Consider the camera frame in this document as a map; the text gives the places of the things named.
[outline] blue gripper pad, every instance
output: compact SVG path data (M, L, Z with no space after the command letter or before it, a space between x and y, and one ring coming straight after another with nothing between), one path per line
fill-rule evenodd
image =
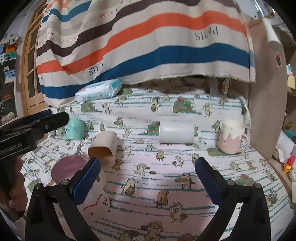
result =
M89 193L92 185L94 184L96 178L98 177L101 171L101 163L100 160L97 158L91 158L89 162L82 170L84 174L81 179L78 181L76 186L73 189L72 196L73 196L73 203L77 206L84 202L87 194Z
M214 170L203 158L198 158L195 161L195 172L205 187L211 201L215 205L220 205L223 202L222 189L214 178Z

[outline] finger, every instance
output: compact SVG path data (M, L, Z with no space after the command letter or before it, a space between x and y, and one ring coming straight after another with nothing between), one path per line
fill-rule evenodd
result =
M28 198L27 198L27 195L25 195L19 198L11 199L9 201L9 206L12 209L15 209L16 211L20 212L26 209L27 203L28 203Z
M16 197L22 190L25 190L24 187L25 178L23 174L20 172L15 176L15 184L13 185L12 189L9 192L11 198Z
M19 173L22 169L22 165L23 165L23 162L22 162L22 159L18 156L15 158L15 172L16 173Z

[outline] beige cup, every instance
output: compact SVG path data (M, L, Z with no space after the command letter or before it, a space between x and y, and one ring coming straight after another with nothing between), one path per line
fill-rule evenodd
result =
M118 137L114 131L102 131L88 149L89 158L98 158L102 170L106 170L115 164L117 145Z
M237 120L222 121L222 129L218 141L219 149L226 154L245 152L250 146L250 136L245 134L245 126ZM241 150L242 138L247 139L247 146Z

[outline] pink lid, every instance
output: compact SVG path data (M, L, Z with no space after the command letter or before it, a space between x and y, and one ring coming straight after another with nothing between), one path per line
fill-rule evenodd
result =
M52 179L59 184L63 179L71 179L74 174L84 168L87 161L79 156L67 156L59 160L52 168Z

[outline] wooden door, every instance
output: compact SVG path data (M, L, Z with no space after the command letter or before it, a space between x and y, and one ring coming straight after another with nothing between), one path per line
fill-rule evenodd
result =
M25 114L32 115L48 107L40 90L40 83L36 70L36 53L38 34L42 19L44 4L34 12L28 28L22 53L22 98Z

